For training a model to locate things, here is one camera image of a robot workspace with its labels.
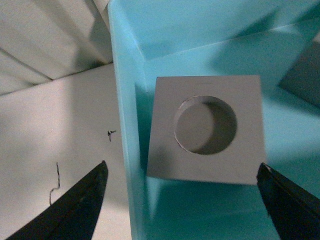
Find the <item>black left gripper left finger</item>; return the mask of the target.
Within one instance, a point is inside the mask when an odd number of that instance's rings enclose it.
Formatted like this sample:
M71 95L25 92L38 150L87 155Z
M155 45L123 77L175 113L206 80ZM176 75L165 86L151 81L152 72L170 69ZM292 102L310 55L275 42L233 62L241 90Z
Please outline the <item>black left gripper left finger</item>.
M9 240L91 240L104 201L108 167L99 163Z

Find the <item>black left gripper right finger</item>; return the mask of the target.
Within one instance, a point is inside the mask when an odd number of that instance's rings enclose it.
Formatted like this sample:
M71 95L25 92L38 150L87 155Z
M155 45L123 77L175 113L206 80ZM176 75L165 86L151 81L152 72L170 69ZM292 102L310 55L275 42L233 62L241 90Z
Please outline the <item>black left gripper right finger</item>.
M320 238L320 199L280 172L261 163L257 186L281 240Z

